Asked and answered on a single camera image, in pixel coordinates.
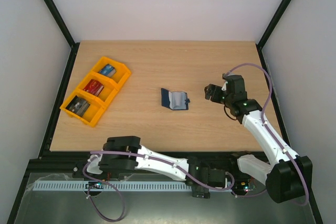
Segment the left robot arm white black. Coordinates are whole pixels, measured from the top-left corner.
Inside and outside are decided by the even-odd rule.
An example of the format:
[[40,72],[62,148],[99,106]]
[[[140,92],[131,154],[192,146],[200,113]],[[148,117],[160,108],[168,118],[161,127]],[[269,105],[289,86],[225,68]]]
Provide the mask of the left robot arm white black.
[[145,170],[184,182],[196,198],[210,197],[210,190],[231,190],[234,180],[222,168],[211,167],[196,157],[170,157],[140,144],[137,136],[110,137],[102,150],[91,152],[83,169],[87,175]]

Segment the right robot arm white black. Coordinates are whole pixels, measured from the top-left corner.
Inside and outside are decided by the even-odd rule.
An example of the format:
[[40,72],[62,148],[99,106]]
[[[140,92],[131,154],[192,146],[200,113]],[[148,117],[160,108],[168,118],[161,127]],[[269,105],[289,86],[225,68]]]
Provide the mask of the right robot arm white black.
[[241,75],[223,77],[223,86],[209,84],[204,88],[205,99],[222,104],[231,115],[257,140],[268,161],[252,154],[240,153],[229,164],[229,172],[239,178],[248,174],[265,186],[270,198],[281,203],[304,197],[309,200],[312,181],[312,161],[300,156],[273,128],[260,104],[248,98]]

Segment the dark blue card holder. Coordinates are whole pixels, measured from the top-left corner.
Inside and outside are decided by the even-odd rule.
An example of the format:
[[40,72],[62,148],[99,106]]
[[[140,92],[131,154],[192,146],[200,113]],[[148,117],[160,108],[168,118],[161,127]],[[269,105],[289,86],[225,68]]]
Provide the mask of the dark blue card holder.
[[190,100],[186,92],[171,92],[165,88],[161,88],[161,106],[172,111],[186,111]]

